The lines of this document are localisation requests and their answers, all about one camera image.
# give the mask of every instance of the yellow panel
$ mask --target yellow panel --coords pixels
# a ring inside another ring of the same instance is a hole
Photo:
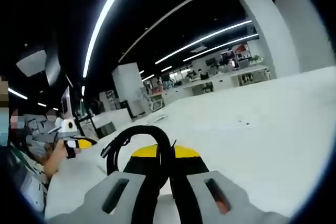
[[[157,145],[150,145],[133,152],[132,157],[156,157]]]
[[[85,140],[85,139],[79,139],[77,141],[78,141],[78,147],[80,149],[85,149],[85,148],[89,148],[89,147],[92,146],[92,143],[89,142],[89,141],[87,141],[87,140]]]
[[[175,145],[175,157],[199,157],[199,153],[191,148],[186,148],[180,145]]]

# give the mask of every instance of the computer monitor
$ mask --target computer monitor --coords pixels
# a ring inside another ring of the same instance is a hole
[[[62,95],[61,103],[64,119],[73,118],[71,101],[70,101],[70,87],[67,87],[64,94]]]
[[[209,67],[209,66],[212,66],[212,65],[216,65],[217,60],[216,60],[216,58],[211,58],[211,59],[206,60],[205,63]]]

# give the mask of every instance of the gray plastic bracket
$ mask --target gray plastic bracket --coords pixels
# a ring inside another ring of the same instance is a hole
[[[218,171],[188,175],[187,179],[194,190],[203,224],[282,224],[289,222],[289,219],[285,216],[275,212],[263,212],[252,205],[245,190]],[[226,214],[220,212],[206,186],[206,183],[211,179],[230,205],[230,210]]]
[[[84,203],[75,211],[57,215],[47,221],[49,224],[130,224],[135,201],[144,179],[144,175],[113,172],[85,194]],[[118,192],[120,185],[125,184],[124,190]],[[113,201],[113,196],[117,194],[121,196],[114,213],[103,211],[107,201]]]

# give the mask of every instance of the chair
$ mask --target chair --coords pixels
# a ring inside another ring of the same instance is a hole
[[[240,69],[247,68],[249,66],[249,60],[248,59],[241,60],[240,62],[238,62],[238,65]]]
[[[202,89],[205,93],[214,92],[214,86],[212,85],[212,82],[206,83]]]
[[[147,93],[142,93],[143,97],[147,100],[149,108],[152,112],[159,110],[163,107],[163,99],[152,100]]]

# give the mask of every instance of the white pillar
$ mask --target white pillar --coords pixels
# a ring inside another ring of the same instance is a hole
[[[99,100],[103,103],[105,111],[111,111],[109,99],[106,96],[105,92],[99,93]]]
[[[240,0],[252,20],[263,49],[265,64],[273,78],[300,73],[296,48],[290,31],[272,0]]]
[[[311,0],[276,0],[295,42],[301,72],[335,65],[328,32]]]
[[[139,97],[144,85],[136,63],[119,65],[112,72],[119,100],[127,100],[134,116],[144,112]]]

